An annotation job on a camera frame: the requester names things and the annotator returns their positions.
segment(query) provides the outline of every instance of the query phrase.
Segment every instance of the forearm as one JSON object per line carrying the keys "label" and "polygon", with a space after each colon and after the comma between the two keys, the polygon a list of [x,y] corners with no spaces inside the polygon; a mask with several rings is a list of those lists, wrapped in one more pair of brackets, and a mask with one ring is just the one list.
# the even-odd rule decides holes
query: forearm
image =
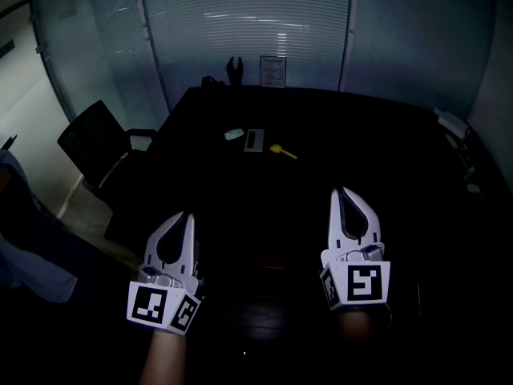
{"label": "forearm", "polygon": [[185,375],[185,337],[155,330],[141,375],[141,385],[182,385]]}

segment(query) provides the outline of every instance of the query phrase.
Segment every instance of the white device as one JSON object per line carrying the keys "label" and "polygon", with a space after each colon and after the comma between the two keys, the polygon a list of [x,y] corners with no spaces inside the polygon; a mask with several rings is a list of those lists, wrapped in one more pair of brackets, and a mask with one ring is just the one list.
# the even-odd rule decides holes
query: white device
{"label": "white device", "polygon": [[[360,220],[360,229],[349,227],[348,209]],[[329,308],[386,303],[390,263],[383,261],[379,219],[355,192],[334,189],[329,213],[328,249],[321,253],[321,280]]]}
{"label": "white device", "polygon": [[184,212],[165,221],[149,238],[137,282],[130,283],[127,319],[185,334],[200,306],[196,223]]}

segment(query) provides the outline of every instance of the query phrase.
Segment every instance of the glass wall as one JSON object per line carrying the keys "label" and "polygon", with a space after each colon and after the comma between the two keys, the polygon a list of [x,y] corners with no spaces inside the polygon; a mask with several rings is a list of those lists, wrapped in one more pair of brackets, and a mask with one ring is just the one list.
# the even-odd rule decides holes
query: glass wall
{"label": "glass wall", "polygon": [[232,56],[244,62],[242,83],[259,85],[262,55],[287,58],[287,87],[348,91],[466,118],[490,50],[494,5],[37,0],[34,7],[44,58],[71,117],[102,99],[124,128],[158,128],[206,75],[228,83]]}

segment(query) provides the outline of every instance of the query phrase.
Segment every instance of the baseboard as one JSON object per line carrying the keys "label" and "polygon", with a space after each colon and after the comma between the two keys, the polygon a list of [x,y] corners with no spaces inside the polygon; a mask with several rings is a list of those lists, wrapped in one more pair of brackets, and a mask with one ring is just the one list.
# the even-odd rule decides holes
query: baseboard
{"label": "baseboard", "polygon": [[73,194],[75,194],[75,191],[77,190],[77,188],[79,187],[80,185],[80,182],[82,181],[83,179],[83,175],[80,174],[80,177],[78,178],[77,182],[75,183],[75,185],[73,186],[73,188],[71,189],[70,193],[67,195],[67,198],[66,200],[64,201],[64,204],[63,204],[63,207],[60,209],[59,211],[59,214],[57,216],[57,219],[60,220],[64,213],[66,212],[67,210],[67,206],[70,204],[70,199],[73,197]]}

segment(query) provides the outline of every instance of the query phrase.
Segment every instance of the white box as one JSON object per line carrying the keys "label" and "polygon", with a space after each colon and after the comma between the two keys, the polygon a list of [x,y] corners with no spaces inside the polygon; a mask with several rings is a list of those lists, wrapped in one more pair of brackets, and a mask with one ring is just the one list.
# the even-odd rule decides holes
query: white box
{"label": "white box", "polygon": [[383,304],[388,299],[390,263],[387,261],[330,261],[321,272],[329,308]]}
{"label": "white box", "polygon": [[184,288],[130,282],[127,319],[185,335],[200,301]]}

